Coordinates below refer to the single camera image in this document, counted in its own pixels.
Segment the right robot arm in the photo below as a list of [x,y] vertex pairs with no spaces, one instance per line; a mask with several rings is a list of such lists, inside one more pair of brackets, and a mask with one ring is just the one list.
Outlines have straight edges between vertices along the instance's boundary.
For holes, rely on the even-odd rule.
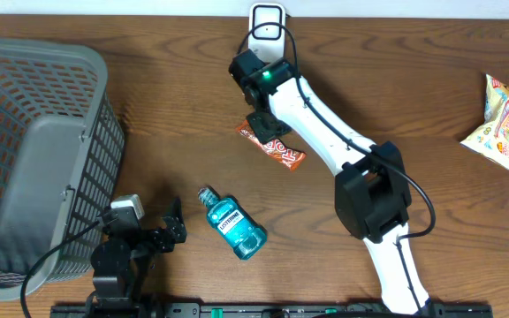
[[421,313],[429,294],[408,242],[411,193],[397,147],[348,126],[284,58],[267,64],[248,49],[232,59],[229,73],[254,107],[247,122],[261,144],[294,131],[324,161],[334,177],[335,212],[367,247],[384,305],[396,314]]

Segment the wet wipes packet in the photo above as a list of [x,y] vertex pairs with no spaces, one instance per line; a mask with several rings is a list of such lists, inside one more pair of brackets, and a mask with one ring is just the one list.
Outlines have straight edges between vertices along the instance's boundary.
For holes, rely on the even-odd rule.
[[486,78],[484,122],[460,145],[509,170],[509,86]]

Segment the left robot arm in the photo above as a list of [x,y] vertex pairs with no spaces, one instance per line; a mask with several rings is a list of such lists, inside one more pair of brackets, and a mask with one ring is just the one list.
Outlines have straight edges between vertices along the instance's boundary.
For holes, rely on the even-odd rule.
[[99,217],[107,240],[90,257],[95,290],[87,297],[86,317],[164,317],[164,308],[142,286],[159,254],[184,243],[187,231],[181,201],[173,200],[163,216],[164,227],[141,227],[144,208],[138,195],[112,201]]

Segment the orange Top snack bar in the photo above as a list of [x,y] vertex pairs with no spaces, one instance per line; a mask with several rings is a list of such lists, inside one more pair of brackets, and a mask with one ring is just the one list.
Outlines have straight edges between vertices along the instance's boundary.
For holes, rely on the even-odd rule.
[[236,128],[236,132],[253,142],[267,156],[273,158],[279,163],[282,163],[290,171],[296,170],[306,158],[306,154],[304,152],[287,147],[280,139],[261,143],[256,138],[253,129],[246,120],[244,120]]

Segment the blue Listerine mouthwash bottle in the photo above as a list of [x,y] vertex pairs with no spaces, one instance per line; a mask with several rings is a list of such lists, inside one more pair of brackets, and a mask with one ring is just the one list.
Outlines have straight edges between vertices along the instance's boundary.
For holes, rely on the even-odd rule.
[[203,187],[198,199],[207,209],[208,224],[240,260],[249,260],[267,242],[265,230],[232,197],[221,198],[210,187]]

